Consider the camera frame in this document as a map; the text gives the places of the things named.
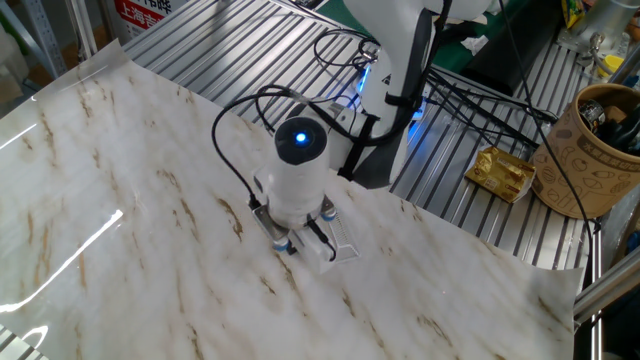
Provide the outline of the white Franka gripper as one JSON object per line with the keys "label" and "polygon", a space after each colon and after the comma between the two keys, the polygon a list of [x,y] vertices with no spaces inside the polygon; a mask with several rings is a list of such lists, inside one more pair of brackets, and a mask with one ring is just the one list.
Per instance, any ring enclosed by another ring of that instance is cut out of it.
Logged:
{"label": "white Franka gripper", "polygon": [[336,242],[327,223],[318,223],[317,226],[327,237],[327,243],[322,242],[309,227],[293,230],[289,239],[310,270],[325,273],[336,264],[336,259],[333,259],[337,256]]}

